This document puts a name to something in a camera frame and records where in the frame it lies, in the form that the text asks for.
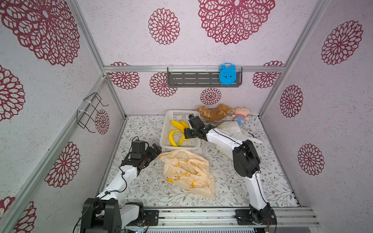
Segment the orange-yellow banana bunch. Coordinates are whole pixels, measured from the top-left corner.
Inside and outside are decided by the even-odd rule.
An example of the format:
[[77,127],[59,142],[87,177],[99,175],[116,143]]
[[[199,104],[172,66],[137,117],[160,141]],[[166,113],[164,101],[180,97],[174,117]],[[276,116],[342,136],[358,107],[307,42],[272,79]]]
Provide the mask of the orange-yellow banana bunch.
[[[188,141],[185,136],[185,130],[189,128],[189,125],[185,121],[171,120],[170,123],[175,129],[169,133],[169,142],[173,147],[179,147],[183,144],[183,142]],[[175,141],[174,135],[180,137],[178,142]]]

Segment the beige plastic bag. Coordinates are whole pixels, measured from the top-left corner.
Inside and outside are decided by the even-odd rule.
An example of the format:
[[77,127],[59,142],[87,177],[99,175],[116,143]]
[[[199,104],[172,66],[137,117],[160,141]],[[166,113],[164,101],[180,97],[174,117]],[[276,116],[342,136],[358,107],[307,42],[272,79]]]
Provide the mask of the beige plastic bag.
[[173,150],[158,156],[164,163],[166,180],[180,188],[207,198],[215,197],[215,178],[209,162],[189,150]]

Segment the white plastic bag lemon print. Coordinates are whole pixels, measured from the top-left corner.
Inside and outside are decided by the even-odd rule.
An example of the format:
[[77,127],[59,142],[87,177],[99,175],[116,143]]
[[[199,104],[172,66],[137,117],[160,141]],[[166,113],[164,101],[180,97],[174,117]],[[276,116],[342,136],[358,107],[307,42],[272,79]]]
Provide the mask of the white plastic bag lemon print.
[[226,133],[228,136],[234,139],[237,139],[237,140],[241,140],[241,141],[250,140],[253,143],[258,143],[258,144],[263,143],[262,140],[254,138],[247,131],[242,129],[236,121],[223,122],[220,125],[218,125],[217,128],[223,131],[224,133]]

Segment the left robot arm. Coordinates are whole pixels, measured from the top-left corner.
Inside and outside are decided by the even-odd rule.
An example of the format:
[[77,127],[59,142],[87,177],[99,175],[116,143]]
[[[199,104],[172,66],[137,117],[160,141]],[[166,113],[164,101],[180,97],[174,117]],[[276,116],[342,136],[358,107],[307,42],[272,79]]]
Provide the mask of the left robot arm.
[[120,207],[120,196],[161,152],[159,145],[149,145],[135,137],[111,183],[96,198],[88,198],[84,202],[82,216],[78,220],[81,224],[79,232],[120,233],[127,225],[141,224],[148,228],[151,221],[146,216],[143,203],[129,202]]

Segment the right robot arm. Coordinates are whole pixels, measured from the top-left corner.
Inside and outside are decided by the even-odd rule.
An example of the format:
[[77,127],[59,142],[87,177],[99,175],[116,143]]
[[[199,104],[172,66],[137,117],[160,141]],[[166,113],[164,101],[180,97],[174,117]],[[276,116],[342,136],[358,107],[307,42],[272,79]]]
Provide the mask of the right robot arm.
[[205,124],[198,116],[188,116],[189,127],[184,130],[186,139],[199,138],[214,143],[232,156],[234,169],[244,178],[249,194],[249,215],[239,216],[238,222],[244,220],[256,225],[277,224],[274,209],[264,196],[261,182],[260,158],[254,142],[235,139],[218,128]]

